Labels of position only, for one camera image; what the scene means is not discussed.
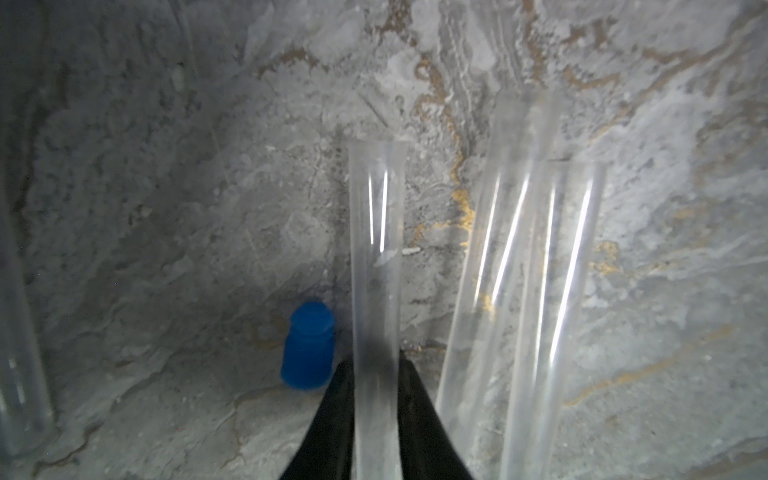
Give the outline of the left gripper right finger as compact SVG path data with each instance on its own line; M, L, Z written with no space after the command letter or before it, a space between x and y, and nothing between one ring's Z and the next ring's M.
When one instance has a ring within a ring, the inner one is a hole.
M451 443L414 363L399 356L398 435L405 480L472 480Z

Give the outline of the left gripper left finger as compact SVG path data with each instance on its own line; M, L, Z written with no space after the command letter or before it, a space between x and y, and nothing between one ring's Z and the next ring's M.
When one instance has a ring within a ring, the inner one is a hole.
M352 357L335 369L304 440L280 480L347 480L354 446Z

